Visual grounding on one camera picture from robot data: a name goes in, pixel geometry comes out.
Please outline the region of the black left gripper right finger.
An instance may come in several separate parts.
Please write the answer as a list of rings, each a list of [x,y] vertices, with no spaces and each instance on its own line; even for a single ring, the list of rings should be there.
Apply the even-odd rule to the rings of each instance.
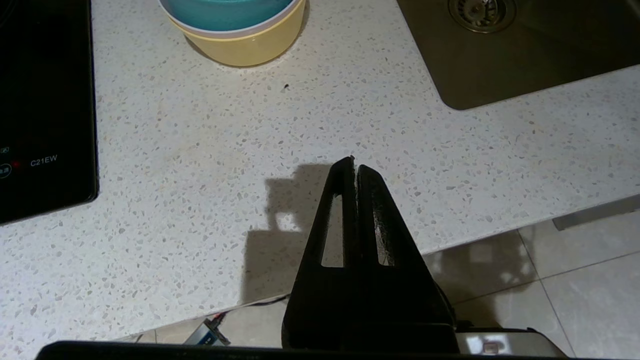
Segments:
[[[455,316],[382,176],[358,168],[359,276],[386,349],[457,349]]]

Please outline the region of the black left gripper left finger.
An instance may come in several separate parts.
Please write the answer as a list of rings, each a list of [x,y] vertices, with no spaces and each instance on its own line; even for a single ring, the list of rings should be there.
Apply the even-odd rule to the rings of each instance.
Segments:
[[[332,218],[332,205],[342,198],[342,266],[323,266]],[[354,158],[334,163],[327,174],[317,212],[295,277],[282,321],[284,348],[339,348],[357,297],[355,269],[359,250]]]

